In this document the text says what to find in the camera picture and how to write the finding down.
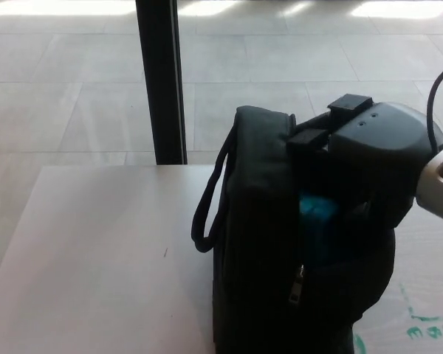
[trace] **tiled floor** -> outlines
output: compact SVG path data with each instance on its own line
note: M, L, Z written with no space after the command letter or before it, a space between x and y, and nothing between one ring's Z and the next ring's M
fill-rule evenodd
M0 0L0 262L42 166L154 164L134 2L59 2ZM191 163L239 105L301 121L349 92L424 111L443 70L443 1L187 1L179 26ZM435 107L443 127L443 85Z

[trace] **green marking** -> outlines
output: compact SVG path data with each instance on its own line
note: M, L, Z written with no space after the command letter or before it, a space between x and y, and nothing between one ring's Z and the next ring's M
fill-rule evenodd
M433 339L437 339L438 337L442 336L442 332L440 331L440 329L438 327L427 328L427 333Z
M411 339L423 337L422 330L418 327L409 328L407 334Z
M412 318L414 318L413 308L412 308L412 305L411 305L411 301L410 301L410 299L408 298L407 293L405 292L404 285L402 285L402 283L399 283L399 287L400 287L400 292L402 293L402 296L404 297L405 302L407 302L408 314L411 315Z
M364 341L357 334L354 335L354 352L355 354L366 354L366 346Z
M443 321L443 316L425 317L425 316L413 315L412 319L419 319L422 322L435 322L435 321Z

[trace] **robotic arm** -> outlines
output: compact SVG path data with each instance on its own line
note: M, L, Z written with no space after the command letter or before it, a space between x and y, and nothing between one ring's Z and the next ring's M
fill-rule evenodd
M433 85L427 115L398 103L374 103L346 94L330 112L297 127L288 147L309 170L297 171L301 185L334 199L344 218L369 226L399 225L416 197L443 218L443 133L433 123Z

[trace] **black bag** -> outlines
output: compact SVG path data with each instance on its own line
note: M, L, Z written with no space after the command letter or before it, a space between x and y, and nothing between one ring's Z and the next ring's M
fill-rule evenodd
M214 249L218 354L353 353L352 325L391 278L393 229L362 222L355 217L360 212L346 212L342 205L317 232L320 237L312 236L299 200L321 190L324 181L308 179L318 167L289 150L289 139L299 130L295 124L293 115L238 108L194 215L196 248ZM226 157L219 210L204 237ZM341 174L335 168L321 172ZM334 251L321 262L307 262L324 243Z

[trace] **black cable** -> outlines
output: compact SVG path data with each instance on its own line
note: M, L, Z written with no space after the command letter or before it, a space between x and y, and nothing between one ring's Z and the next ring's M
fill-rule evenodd
M431 86L427 102L427 132L433 156L435 156L438 153L438 145L436 144L435 131L433 129L433 102L435 101L435 95L436 92L438 91L438 86L440 86L440 83L442 83L442 81L443 81L443 72L436 78L435 82Z

